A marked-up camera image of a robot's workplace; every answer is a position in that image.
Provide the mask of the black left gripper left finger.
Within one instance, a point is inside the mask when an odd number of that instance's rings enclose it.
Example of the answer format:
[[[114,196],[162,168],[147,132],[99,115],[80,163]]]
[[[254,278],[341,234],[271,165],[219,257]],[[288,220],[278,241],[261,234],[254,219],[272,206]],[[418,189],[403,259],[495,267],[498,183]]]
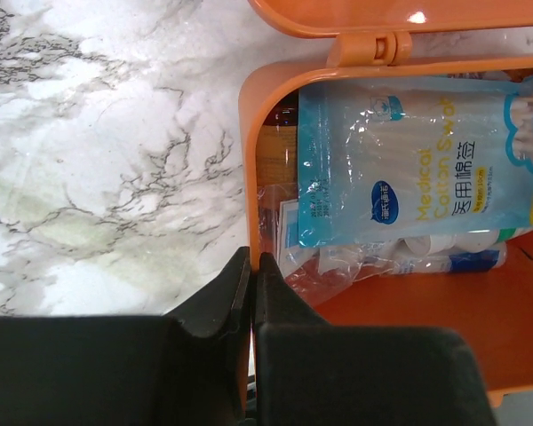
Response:
[[[0,425],[236,425],[250,251],[156,316],[0,317]]]

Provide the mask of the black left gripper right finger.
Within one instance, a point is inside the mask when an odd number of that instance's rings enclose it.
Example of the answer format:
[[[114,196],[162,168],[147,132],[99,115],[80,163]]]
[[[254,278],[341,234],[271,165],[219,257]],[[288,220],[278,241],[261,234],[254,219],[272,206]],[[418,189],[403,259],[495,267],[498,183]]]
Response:
[[[438,327],[333,326],[261,256],[254,312],[261,425],[493,425],[474,355]]]

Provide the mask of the orange medicine kit box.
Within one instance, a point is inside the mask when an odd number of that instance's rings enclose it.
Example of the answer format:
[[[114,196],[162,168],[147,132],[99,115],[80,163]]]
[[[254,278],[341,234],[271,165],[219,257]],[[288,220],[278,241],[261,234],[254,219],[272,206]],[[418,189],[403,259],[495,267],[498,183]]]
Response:
[[[260,18],[289,36],[329,38],[320,59],[254,71],[239,95],[251,264],[259,265],[256,144],[268,113],[309,83],[533,68],[533,54],[445,53],[418,58],[418,34],[533,26],[533,1],[255,1]],[[479,275],[370,279],[321,308],[343,325],[450,327],[471,345],[489,397],[533,391],[533,233],[511,246],[506,264]]]

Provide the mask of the blue-labelled bandage roll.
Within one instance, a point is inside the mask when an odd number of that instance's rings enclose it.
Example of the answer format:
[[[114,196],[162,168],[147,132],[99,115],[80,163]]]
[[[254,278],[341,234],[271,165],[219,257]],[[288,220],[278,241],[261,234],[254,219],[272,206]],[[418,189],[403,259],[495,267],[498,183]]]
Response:
[[[498,268],[506,261],[505,249],[490,249],[479,253],[438,253],[436,255],[415,257],[400,254],[386,273],[390,275],[408,275],[423,273],[466,273],[487,272]]]

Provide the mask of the white bottle green label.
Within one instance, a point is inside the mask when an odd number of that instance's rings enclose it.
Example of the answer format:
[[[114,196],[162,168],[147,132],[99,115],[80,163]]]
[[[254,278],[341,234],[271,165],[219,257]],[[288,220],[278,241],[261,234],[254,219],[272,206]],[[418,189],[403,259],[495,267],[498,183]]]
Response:
[[[409,237],[404,242],[418,256],[432,255],[449,249],[479,253],[500,242],[511,240],[528,232],[528,228],[482,230],[461,234],[435,234]]]

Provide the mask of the brown medicine bottle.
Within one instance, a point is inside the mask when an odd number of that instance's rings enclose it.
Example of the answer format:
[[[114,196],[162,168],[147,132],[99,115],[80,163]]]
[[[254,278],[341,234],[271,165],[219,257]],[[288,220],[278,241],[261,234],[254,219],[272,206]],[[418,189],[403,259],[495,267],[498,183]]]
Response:
[[[297,181],[298,94],[283,98],[267,115],[257,143],[259,186]]]

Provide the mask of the blue cotton swab bag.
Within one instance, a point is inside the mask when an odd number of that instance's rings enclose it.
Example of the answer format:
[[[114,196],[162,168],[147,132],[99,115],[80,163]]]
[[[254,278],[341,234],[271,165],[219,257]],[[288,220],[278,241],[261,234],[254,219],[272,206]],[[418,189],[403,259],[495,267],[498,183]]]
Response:
[[[303,246],[533,226],[533,76],[348,79],[298,95]]]

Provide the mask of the white gauze pad packet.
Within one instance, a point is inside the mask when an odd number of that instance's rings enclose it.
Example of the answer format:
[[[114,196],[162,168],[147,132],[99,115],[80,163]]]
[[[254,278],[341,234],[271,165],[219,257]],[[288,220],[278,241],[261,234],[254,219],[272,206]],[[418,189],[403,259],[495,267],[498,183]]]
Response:
[[[390,272],[398,240],[304,248],[282,261],[285,282],[311,306],[322,304],[358,281]]]

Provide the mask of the blue white wipe packet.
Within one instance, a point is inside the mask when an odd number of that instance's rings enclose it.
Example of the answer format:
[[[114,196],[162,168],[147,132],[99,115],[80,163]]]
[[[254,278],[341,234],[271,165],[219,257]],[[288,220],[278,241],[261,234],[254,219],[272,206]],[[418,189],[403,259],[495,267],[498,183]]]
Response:
[[[298,268],[301,247],[298,242],[298,201],[282,201],[280,205],[277,263],[286,278]]]

